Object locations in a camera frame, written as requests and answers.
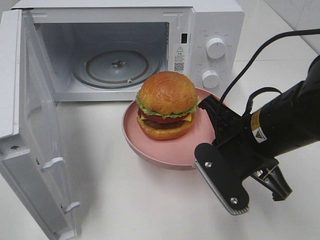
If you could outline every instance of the lettuce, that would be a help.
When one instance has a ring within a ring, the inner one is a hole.
[[[197,106],[198,106],[198,103],[196,103],[192,108],[190,108],[188,111],[185,111],[185,112],[181,112],[179,114],[175,114],[175,113],[171,113],[171,114],[161,114],[159,112],[156,112],[156,111],[151,111],[147,108],[145,108],[139,101],[139,91],[137,92],[136,94],[136,97],[135,97],[135,101],[136,103],[139,105],[140,109],[146,114],[146,115],[157,115],[157,116],[162,116],[163,119],[166,119],[166,118],[173,118],[173,119],[176,119],[177,117],[182,117],[182,116],[185,116],[189,113],[194,113],[196,112],[197,110]]]

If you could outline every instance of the qr code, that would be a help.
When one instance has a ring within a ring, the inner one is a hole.
[[[175,62],[174,63],[174,71],[175,72],[183,72],[185,69],[185,63],[184,62]]]

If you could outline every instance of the cheese slice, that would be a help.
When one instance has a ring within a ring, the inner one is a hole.
[[[141,120],[146,120],[147,118],[145,118],[142,114],[140,116]],[[188,116],[186,116],[184,119],[182,119],[181,121],[189,121],[191,122],[192,116],[191,114],[189,114]]]

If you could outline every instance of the bottom bun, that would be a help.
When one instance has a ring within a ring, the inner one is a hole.
[[[150,138],[155,140],[168,140],[176,139],[185,135],[189,129],[195,124],[195,113],[191,113],[191,121],[184,121],[184,123],[176,128],[158,129],[153,128],[144,123],[139,116],[137,116],[137,122],[142,131]]]

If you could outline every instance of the tomato slice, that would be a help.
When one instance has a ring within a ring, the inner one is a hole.
[[[163,119],[162,116],[147,115],[140,108],[138,110],[138,115],[139,116],[143,115],[146,119],[149,119],[151,121],[154,121],[154,122],[157,122],[157,123],[160,123],[160,124],[169,124],[169,123],[179,122],[179,121],[183,120],[184,118],[186,118],[189,114],[190,113],[188,113],[187,115],[184,115],[184,116],[178,116],[177,118],[167,117],[166,119]]]

